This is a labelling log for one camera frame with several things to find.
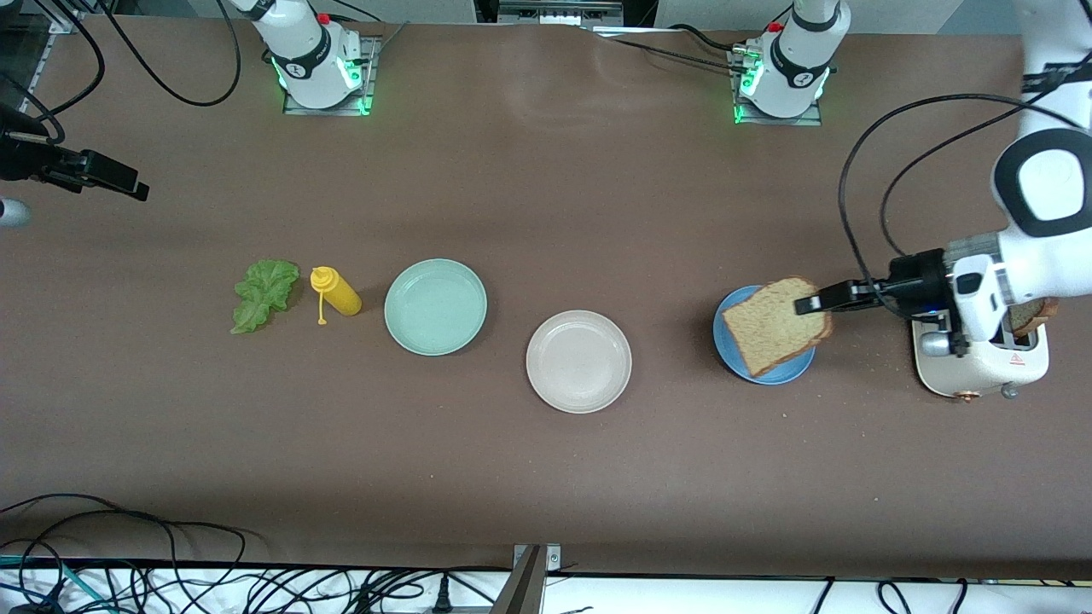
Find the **toasted bread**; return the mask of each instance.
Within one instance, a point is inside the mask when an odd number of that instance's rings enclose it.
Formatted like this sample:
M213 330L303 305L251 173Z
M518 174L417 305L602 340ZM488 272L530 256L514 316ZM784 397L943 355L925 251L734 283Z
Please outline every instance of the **toasted bread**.
M1012 336L1021 338L1031 334L1031 331L1045 324L1046 320L1058 314L1057 298L1036 298L1022 305L1009 307L1009 324L1012 328Z
M721 314L751 377L762 377L830 335L834 324L829 312L796 315L794 302L818 292L804 278L785 278Z

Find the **black cable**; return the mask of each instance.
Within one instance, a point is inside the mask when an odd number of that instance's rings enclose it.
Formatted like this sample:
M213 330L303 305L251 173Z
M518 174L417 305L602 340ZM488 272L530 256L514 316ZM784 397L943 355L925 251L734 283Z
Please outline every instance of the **black cable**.
M628 45L630 47L637 47L638 49L644 49L645 51L652 51L653 54L661 54L661 55L664 55L664 56L667 56L667 57L678 58L680 60L686 60L688 62L695 62L695 63L699 63L699 64L711 66L711 67L714 67L714 68L719 68L719 69L723 69L723 70L727 70L727 71L733 71L733 72L739 72L739 71L743 70L741 67L733 67L733 66L728 66L728 64L722 63L722 62L714 62L712 60L707 60L707 59L703 59L703 58L696 58L693 56L687 56L686 54L678 54L678 52L675 52L675 51L668 51L667 49L660 49L658 47L650 47L649 45L643 45L641 43L633 43L631 40L621 40L620 38L617 38L617 37L612 37L610 40L614 40L615 43L620 43L622 45Z
M822 604L827 601L827 594L830 593L830 589L834 586L834 576L827 577L827 586L822 588L822 592L819 593L819 599L816 601L815 607L811 609L811 614L819 614L822 610Z
M894 589L894 594L899 597L899 601L902 603L902 612L895 612L891 604L888 603L887 597L883 595L883 589L891 587ZM880 599L880 605L891 614L911 614L910 604L906 603L906 598L902 595L902 591L895 586L891 580L883 580L882 582L876 585L876 597Z
M713 40L712 38L705 36L704 33L702 33L700 29L698 29L697 27L695 27L695 26L692 26L690 24L677 23L675 25L667 26L667 28L668 29L682 29L682 31L689 32L690 34L697 36L698 39L700 39L702 43L704 43L705 45L708 45L708 46L710 46L710 47L712 47L714 49L720 49L722 51L731 51L732 50L732 45L725 45L724 43L717 43L716 40Z
M7 72L0 71L0 79L3 79L8 83L10 83L11 86L14 87L16 92L23 95L24 98L31 101L31 104L34 105L34 108L41 111L41 116L46 118L46 121L48 121L54 127L54 133L56 134L56 137L46 135L46 142L49 143L50 145L59 145L63 143L64 128L61 126L61 122L54 115L54 111L49 110L49 108L46 107L46 105L41 104L41 101L36 98L34 94L31 93L29 90L23 87L23 84L16 81L12 75L8 74Z
M787 15L788 11L792 11L792 10L793 10L793 5L792 4L785 7L785 10L782 11L782 12L780 12L780 13L778 13L778 16L773 17L772 20L770 20L770 23L780 22L781 17Z
M34 2L38 4L38 7L41 7L43 10L45 10L45 7L41 5L41 2L39 0L34 0ZM87 42L87 45L91 46L92 52L95 54L94 79L92 79L91 83L88 83L87 86L84 87L79 94L69 98L68 102L62 103L57 107L55 107L54 109L51 109L51 113L54 115L60 115L61 113L72 108L80 101L90 96L91 93L94 92L96 87L98 87L98 84L103 82L103 76L106 75L106 59L103 57L103 50L98 47L98 42L95 40L95 38L91 35L90 32L87 32L87 28L84 27L83 22L76 19L76 16L72 14L72 11L69 11L68 7L66 7L64 3L61 2L60 0L50 0L50 2L55 7L57 7L61 11L61 13L64 14L64 19L72 22L72 25L74 25L75 28L80 31L80 35L83 36L84 40ZM37 119L38 121L41 121L43 119L45 119L45 116L41 116Z
M186 583L182 581L182 577L181 577L181 574L179 572L179 568L178 568L177 544L176 544L176 541L175 541L174 532L171 531L173 528L198 527L198 528L212 529L212 530L216 530L216 531L222 531L222 532L230 533L230 534L235 535L239 540L239 552L237 553L237 555L235 557L235 560L232 562L232 564L228 566L227 570L221 577L221 581L225 580L235 570L236 566L242 559L244 553L246 552L247 538L246 538L246 535L242 534L242 532L238 531L237 529L233 529L230 527L226 527L226 526L223 526L223 524L215 524L215 523L212 523L212 522L200 522L200 521L166 521L166 520L163 520L163 519L161 519L161 518L158 518L156 516L153 516L151 513L146 513L146 512L143 512L143 511L136 511L136 510L131 510L131 509L124 508L122 506L119 506L119 505L117 505L117 504L115 504L112 501L109 501L107 499L104 499L102 497L96 497L96 496L93 496L93 495L84 495L84 494L80 494L80 493L50 493L50 494L46 494L46 495L38 495L36 497L31 497L29 499L25 499L25 500L20 501L17 504L14 504L14 505L8 506L8 507L5 507L3 509L0 509L0 515L10 512L10 511L12 511L14 509L17 509L17 508L21 508L21 507L24 507L24 506L27 506L27 505L36 504L38 501L46 500L46 499L51 499L51 498L75 498L75 499L91 500L91 501L95 501L95 503L97 503L97 504L99 504L99 505L102 505L102 506L104 506L104 507L106 507L108 509L84 511L84 512L74 513L72 516L66 517L66 518L63 518L63 519L55 522L54 524L49 526L44 531L41 531L41 533L39 533L38 536L37 536L38 541L44 541L45 538L49 533L51 533L52 531L56 531L57 529L59 529L60 527L62 527L62 526L64 526L64 524L67 524L69 522L72 522L72 521L74 521L76 519L80 519L80 518L86 518L86 517L91 517L91 516L123 515L123 516L127 516L127 517L130 517L130 518L135 518L135 519L143 520L143 521L146 521L146 522L152 522L152 523L156 524L157 527L159 527L165 532L165 534L167 535L167 540L168 540L168 542L170 544L170 560L171 560L173 569L175 571L175 578L179 581L179 588L182 590L182 593L186 594L186 597L190 600L190 603L187 604L186 607L182 609L182 611L181 611L180 614L185 614L186 611L188 611L191 606L194 606L194 605L199 610L201 610L202 612L204 612L205 614L212 614L211 612L209 612L207 610L205 610L204 606L202 606L199 603L199 601L201 600L201 598L203 598L210 591L212 591L214 587L209 587L207 589L205 589L204 591L202 591L200 594L198 594L195 598L193 597L192 593L189 592L189 590L187 590Z
M1084 58L1079 62L1078 68L1087 64L1089 61L1092 61L1092 51L1090 51L1088 55L1084 56ZM1057 78L1057 81L1055 83L1051 84L1051 86L1046 87L1043 92L1041 92L1041 93L1036 94L1034 97L1030 98L1028 101L1028 104L1033 105L1033 104L1042 101L1045 96L1047 96L1048 94L1053 93L1058 87L1060 87L1061 84L1063 84L1063 82L1065 81L1065 74L1059 72L1059 73L1057 73L1057 75L1058 75L1058 78ZM987 119L986 121L983 121L982 123L978 123L977 126L973 126L971 128L968 128L966 130L960 132L959 134L956 134L954 137L946 139L945 141L942 141L942 142L934 145L928 151L926 151L922 155L919 155L919 156L915 157L913 161L911 161L911 163L907 164L906 166L904 166L902 168L902 170L900 170L899 174L895 175L894 179L892 179L891 182L888 184L887 189L883 190L883 198L880 200L880 211L879 211L879 216L880 216L880 232L883 234L883 239L887 241L887 244L889 246L891 246L891 249L893 249L895 253L898 253L899 256L905 256L906 255L906 252L903 251L902 248L899 247L899 245L894 240L894 237L891 235L890 220L888 220L888 204L889 204L889 201L891 199L891 193L894 191L895 186L899 185L899 181L901 181L902 178L907 173L911 172L911 169L913 169L915 166L917 166L919 163L922 163L922 161L924 161L925 158L929 157L930 155L933 155L933 154L937 153L938 151L947 147L948 145L954 143L956 141L959 141L960 139L963 139L964 137L969 137L969 135L974 134L975 132L977 132L980 130L983 130L985 128L989 128L990 126L993 126L993 125L995 125L995 123L997 123L999 121L1004 121L1004 120L1008 119L1009 117L1012 117L1013 115L1020 113L1020 110L1021 110L1020 108L1011 108L1011 109L1002 113L1001 115L998 115L997 117L995 117L993 119Z
M952 604L950 614L959 614L959 609L963 607L963 600L966 599L966 578L960 578L957 582L960 585L959 594L956 597L956 603Z
M54 562L57 563L57 581L54 582L54 588L50 591L50 593L52 592L60 593L60 588L64 586L64 570L63 570L63 564L61 562L61 555L58 554L58 552L54 550L52 546L40 540L32 540L25 538L8 540L7 542L0 544L0 551L13 544L28 544L26 550L23 552L23 555L19 558L19 588L23 589L24 591L27 590L26 580L23 578L23 572L26 570L26 559L31 557L31 555L34 553L34 548L37 546L46 550L49 553L49 555L54 557ZM25 592L23 593L23 597L26 598L27 603L32 603L34 605L47 604L46 601L43 601L41 603L34 603L33 601L31 601L29 595L27 595ZM54 595L52 599L54 601L56 601L57 597Z
M649 15L651 15L651 14L652 14L652 12L653 12L653 11L655 11L655 10L656 10L656 7L658 7L658 5L660 5L660 0L656 0L655 2L653 2L653 3L652 3L652 4L650 5L650 7L649 7L649 10L644 12L644 16L643 16L643 17L641 17L641 21L637 22L637 23L636 23L636 24L633 24L633 25L636 25L637 27L641 27L641 24L642 24L642 23L644 23L644 20L649 19Z
M471 592L477 594L482 599L488 601L489 603L496 603L497 602L496 599L494 599L494 598L489 597L488 594L486 594L486 592L484 590L475 587L474 585L471 585L470 582L467 582L466 580L463 580L459 576L455 576L454 574L448 574L448 577L451 578L452 580L454 580L455 582L462 585L463 587L465 587L466 589L468 589Z
M368 15L369 17L376 20L379 23L383 23L383 20L377 17L376 15L369 13L368 11L365 11L364 9L361 9L359 7L354 7L354 5L349 4L348 2L345 2L344 0L330 0L330 1L333 2L333 3L335 3L335 4L341 4L342 7L345 7L346 9L352 9L352 10L354 10L354 11L356 11L356 12L363 14L363 15Z
M155 81L156 85L162 87L164 92L170 94L175 99L194 107L212 107L226 101L228 96L230 96L235 92L236 86L239 85L239 76L242 74L242 52L239 50L239 37L235 33L235 25L232 24L232 20L227 15L227 9L224 8L224 1L215 0L215 2L216 7L219 9L219 14L223 15L224 17L224 23L227 24L227 29L232 33L232 45L235 47L235 76L232 79L232 84L228 85L227 91L221 94L219 96L213 98L212 101L193 101L191 98L187 98L186 96L179 94L178 92L175 92L169 85L167 85L163 81L163 79L159 79L159 75L156 74L156 72L152 69L151 66L149 66L147 61L144 59L144 56L142 56L141 52L136 50L136 46L133 45L132 40L129 39L129 36L126 34L126 31L121 28L121 24L118 23L117 17L115 17L114 14L110 13L110 11L103 4L103 0L95 0L95 3L98 4L98 7L106 14L106 19L109 20L110 25L114 26L114 29L118 33L118 36L120 36L121 40L126 44L126 47L129 47L129 50L132 52L133 57L136 58L138 62L140 62L140 66L144 69L144 72L146 72L147 75L152 78L152 81Z
M842 221L842 231L845 233L845 238L848 239L848 241L850 241L850 249L853 251L853 258L857 261L857 267L860 269L860 274L862 274L862 276L865 278L865 283L868 284L868 287L873 291L873 294L876 296L876 299L879 300L880 305L882 305L889 311L891 311L895 316L899 316L900 318L903 318L905 320L916 320L916 321L922 321L922 322L933 322L933 321L936 321L936 318L933 317L933 316L914 316L912 314L904 314L898 307L898 305L895 305L894 303L892 303L890 300L890 298L888 298L887 296L885 296L880 292L879 285L877 285L876 280L873 278L873 274L868 271L868 265L865 264L865 258L864 258L864 256L860 252L860 246L857 244L857 238L853 234L853 228L852 228L852 226L850 224L850 214L848 214L847 206L846 206L846 196L845 196L846 184L847 184L848 177L850 177L850 169L853 166L853 161L857 157L857 154L860 152L860 147L864 146L865 141L868 140L868 137L870 137L873 134L873 132L875 132L881 126L883 126L883 123L886 123L891 118L893 118L895 116L899 116L901 114L904 114L904 113L906 113L909 110L913 110L913 109L916 109L918 107L923 107L923 106L926 106L926 105L933 105L933 104L937 104L937 103L947 103L947 102L951 102L951 101L988 101L988 102L993 102L993 103L1000 103L1000 104L1011 105L1011 106L1019 107L1019 108L1022 108L1022 109L1028 109L1028 110L1033 110L1035 113L1041 113L1043 115L1053 117L1053 118L1057 119L1058 121L1065 122L1068 126L1072 126L1075 128L1080 128L1080 126L1077 122L1075 122L1073 120L1071 120L1068 117L1065 117L1065 116L1063 116L1063 115L1060 115L1058 113L1055 113L1055 111L1053 111L1051 109L1045 109L1045 108L1042 108L1042 107L1037 107L1035 105L1025 103L1023 101L1018 101L1016 98L1010 98L1008 96L998 96L996 94L946 94L946 95L942 95L942 96L930 96L928 98L922 98L919 101L915 101L913 103L905 104L905 105L903 105L903 106L901 106L901 107L899 107L899 108L897 108L897 109L894 109L892 111L889 111L886 115L883 115L882 117L880 117L879 119L877 119L876 121L874 121L873 125L869 126L860 134L860 137L857 139L857 142L854 143L853 147L850 150L850 154L846 156L845 163L842 165L842 173L841 173L841 175L839 177L839 180L838 180L838 212L839 212L839 216L841 217L841 221Z

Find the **light green plate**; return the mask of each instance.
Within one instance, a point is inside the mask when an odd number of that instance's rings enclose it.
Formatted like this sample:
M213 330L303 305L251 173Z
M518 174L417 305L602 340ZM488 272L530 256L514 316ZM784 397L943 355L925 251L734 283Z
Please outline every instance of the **light green plate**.
M437 258L410 267L387 292L383 317L394 341L424 356L441 356L482 330L485 286L465 264Z

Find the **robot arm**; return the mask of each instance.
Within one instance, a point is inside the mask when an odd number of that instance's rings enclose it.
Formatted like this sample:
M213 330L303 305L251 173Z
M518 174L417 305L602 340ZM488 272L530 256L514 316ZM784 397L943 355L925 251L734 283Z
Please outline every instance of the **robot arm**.
M301 106L337 105L360 88L360 35L317 15L307 0L229 0L254 22L281 85Z
M1064 79L1035 104L1080 129L1021 111L1019 137L992 177L1008 227L949 246L953 300L972 341L992 339L1009 305L1092 294L1092 81L1082 74L1092 21L1075 0L1018 0L1016 8L1024 99Z
M740 94L762 113L797 117L819 97L830 60L846 31L850 7L841 0L796 0L784 28L770 28L747 42L757 57L749 85Z
M970 344L990 341L1009 306L1092 294L1092 67L1085 61L1092 55L1092 15L1081 0L1014 3L1024 44L1024 99L1034 98L1079 129L1021 111L1018 139L992 174L1008 227L892 260L890 276L877 282L880 294L905 314L947 315L946 342L930 338L915 345L929 355L964 355ZM847 281L798 300L796 310L879 304L870 286Z

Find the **bread crust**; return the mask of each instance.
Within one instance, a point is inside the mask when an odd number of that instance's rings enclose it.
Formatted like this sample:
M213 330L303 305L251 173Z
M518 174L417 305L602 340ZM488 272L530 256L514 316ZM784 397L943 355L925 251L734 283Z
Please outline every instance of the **bread crust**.
M1044 298L1043 307L1038 310L1038 312L1032 316L1032 318L1022 327L1014 329L1012 331L1012 336L1028 336L1032 333L1032 331L1045 324L1047 320L1058 315L1059 304L1060 302L1053 296Z
M808 286L810 286L810 288L811 288L810 292L812 294L819 292L819 287L814 282L811 282L811 280L809 280L807 278L804 278L804 276L800 276L800 275L790 275L787 278L782 278L780 280L776 280L776 281L763 284L762 287L759 288L759 291L761 291L762 288L764 288L767 286L770 286L770 285L773 285L775 283L783 282L783 281L786 281L786 280L800 280L804 283L808 284ZM739 302L738 305L743 305L743 304L747 303L748 300L751 300L752 298L755 298L755 295L757 295L759 291L755 291L755 294L752 294L751 296L748 296L745 300ZM824 340L828 336L830 336L834 332L834 319L831 317L831 315L830 315L829 311L823 311L822 315L823 315L823 328L822 328L822 331L820 331L817 336L812 336L808 341L807 345L800 347L798 351L794 352L793 354L790 354L788 356L785 356L784 358L781 358L776 363L773 363L772 365L770 365L770 366L768 366L768 367L759 370L758 373L751 373L750 367L747 366L747 371L750 373L751 377L755 377L755 378L762 377L763 375L765 375L765 374L770 373L771 370L773 370L773 368L776 367L778 365L782 365L782 364L784 364L784 363L786 363L788 361L792 361L793 358L795 358L795 357L804 354L805 352L807 352L808 350L815 347L816 345L819 345L819 342L821 342L822 340ZM728 327L728 332L732 333L732 327L728 326L727 318L724 316L723 312L721 314L721 318L724 319L724 326ZM747 365L746 357L744 358L744 365L745 366Z

